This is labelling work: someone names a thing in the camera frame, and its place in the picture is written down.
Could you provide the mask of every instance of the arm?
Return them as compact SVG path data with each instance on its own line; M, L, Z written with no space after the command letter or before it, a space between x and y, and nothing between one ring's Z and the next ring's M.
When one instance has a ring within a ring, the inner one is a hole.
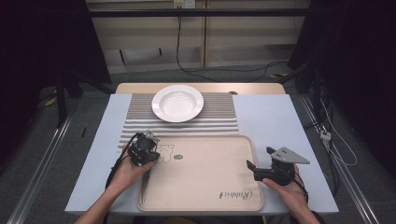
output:
M295 166L295 172L298 174L298 167ZM291 215L302 224L317 224L319 221L311 212L305 201L303 190L296 183L290 182L287 186L282 187L271 179L264 178L262 181L270 189L279 194L282 201L289 208Z
M139 167L135 166L129 158L123 160L105 192L76 223L102 223L103 218L114 201L126 189L131 187L139 176L149 170L153 164L153 162L149 162Z

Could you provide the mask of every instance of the beige tray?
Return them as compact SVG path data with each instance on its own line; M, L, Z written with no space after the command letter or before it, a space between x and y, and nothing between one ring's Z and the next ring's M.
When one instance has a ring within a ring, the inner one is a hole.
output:
M253 145L243 135L164 136L161 157L152 169L144 211L257 211L262 187L246 160L256 163Z

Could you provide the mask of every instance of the striped placemat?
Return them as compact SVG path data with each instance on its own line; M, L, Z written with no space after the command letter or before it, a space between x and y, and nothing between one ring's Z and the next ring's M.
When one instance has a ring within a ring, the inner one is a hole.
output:
M230 93L203 92L201 113L185 122L172 123L159 119L151 108L155 94L134 94L123 126L120 145L125 145L135 133L150 130L155 135L215 135L239 134Z

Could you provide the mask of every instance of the person's left hand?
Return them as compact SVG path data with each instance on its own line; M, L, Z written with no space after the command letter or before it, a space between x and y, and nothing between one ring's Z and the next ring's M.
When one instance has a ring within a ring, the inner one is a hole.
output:
M125 159L122 160L109 185L110 188L116 189L118 192L123 192L131 187L136 183L139 176L149 170L154 164L154 162L151 161L142 166L135 166L129 159L126 152L124 154L124 158Z

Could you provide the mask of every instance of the white tabletop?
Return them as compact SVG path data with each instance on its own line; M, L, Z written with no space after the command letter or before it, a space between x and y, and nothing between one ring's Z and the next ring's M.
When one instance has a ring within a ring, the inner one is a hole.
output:
M132 94L114 94L110 97L106 112L92 143L92 148L81 170L78 182L70 196L66 212L82 213L99 198L105 189L110 168L120 155L117 148L123 122ZM337 205L318 164L318 160L306 138L290 97L286 94L234 95L233 102L239 132L253 142L258 167L270 168L271 159L266 147L288 147L311 161L301 164L300 175L309 193L309 207L318 213L336 213ZM258 212L239 213L180 213L144 212L136 205L140 180L124 191L114 202L110 212L140 216L172 215L276 215L287 213L278 195L262 184L265 203Z

